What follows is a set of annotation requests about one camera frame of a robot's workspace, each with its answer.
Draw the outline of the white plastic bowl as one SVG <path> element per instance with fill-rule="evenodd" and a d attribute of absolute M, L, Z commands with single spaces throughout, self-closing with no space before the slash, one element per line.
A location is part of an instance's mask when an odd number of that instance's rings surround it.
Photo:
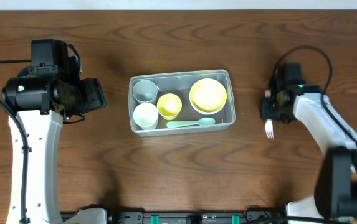
<path fill-rule="evenodd" d="M 220 112 L 224 108 L 224 105 L 223 105 L 223 106 L 219 107 L 218 109 L 215 109 L 215 110 L 212 110 L 212 111 L 202 111 L 196 105 L 191 105 L 191 106 L 193 107 L 193 109 L 195 111 L 197 111 L 199 114 L 202 114 L 202 115 L 216 114 L 216 113 Z"/>

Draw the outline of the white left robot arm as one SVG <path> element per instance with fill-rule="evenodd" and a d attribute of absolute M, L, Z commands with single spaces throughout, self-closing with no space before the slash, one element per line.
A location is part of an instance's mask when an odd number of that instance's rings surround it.
<path fill-rule="evenodd" d="M 107 105 L 96 78 L 27 75 L 2 90 L 12 108 L 12 188 L 8 223 L 63 223 L 57 196 L 64 121 Z"/>

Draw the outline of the white plastic cup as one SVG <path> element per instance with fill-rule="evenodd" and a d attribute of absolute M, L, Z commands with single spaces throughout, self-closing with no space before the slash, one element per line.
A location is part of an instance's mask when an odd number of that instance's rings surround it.
<path fill-rule="evenodd" d="M 133 112 L 134 122 L 143 130 L 155 129 L 158 124 L 158 109 L 152 103 L 141 103 Z"/>

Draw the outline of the white plastic fork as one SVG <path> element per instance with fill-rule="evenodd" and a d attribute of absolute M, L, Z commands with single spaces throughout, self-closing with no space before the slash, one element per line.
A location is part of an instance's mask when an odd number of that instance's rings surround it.
<path fill-rule="evenodd" d="M 271 91 L 265 90 L 265 106 L 264 106 L 265 114 L 270 113 L 270 97 L 271 97 Z M 274 128 L 271 119 L 267 119 L 265 122 L 265 133 L 268 139 L 274 139 Z"/>

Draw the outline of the mint green plastic spoon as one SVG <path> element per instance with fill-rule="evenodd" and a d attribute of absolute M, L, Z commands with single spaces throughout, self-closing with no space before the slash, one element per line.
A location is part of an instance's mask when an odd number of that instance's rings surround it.
<path fill-rule="evenodd" d="M 169 121 L 166 123 L 167 128 L 181 128 L 187 126 L 210 126 L 214 125 L 214 118 L 201 118 L 197 121 Z"/>

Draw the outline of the yellow plastic cup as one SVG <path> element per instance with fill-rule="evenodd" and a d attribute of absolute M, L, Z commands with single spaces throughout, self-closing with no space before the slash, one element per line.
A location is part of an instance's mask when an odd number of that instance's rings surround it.
<path fill-rule="evenodd" d="M 156 107 L 165 120 L 172 121 L 181 112 L 182 101 L 178 95 L 167 93 L 159 98 Z"/>

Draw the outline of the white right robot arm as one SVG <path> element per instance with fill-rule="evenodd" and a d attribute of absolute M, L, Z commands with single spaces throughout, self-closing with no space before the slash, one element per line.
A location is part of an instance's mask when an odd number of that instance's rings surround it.
<path fill-rule="evenodd" d="M 290 202 L 291 221 L 357 219 L 357 132 L 336 112 L 316 85 L 268 87 L 261 101 L 266 121 L 301 122 L 324 156 L 312 196 Z"/>

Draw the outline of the yellow plastic bowl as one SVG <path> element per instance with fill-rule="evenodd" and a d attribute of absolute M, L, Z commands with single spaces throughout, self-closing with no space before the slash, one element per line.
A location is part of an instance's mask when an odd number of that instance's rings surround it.
<path fill-rule="evenodd" d="M 202 111 L 212 111 L 225 106 L 227 91 L 219 81 L 211 78 L 198 80 L 190 89 L 189 102 Z"/>

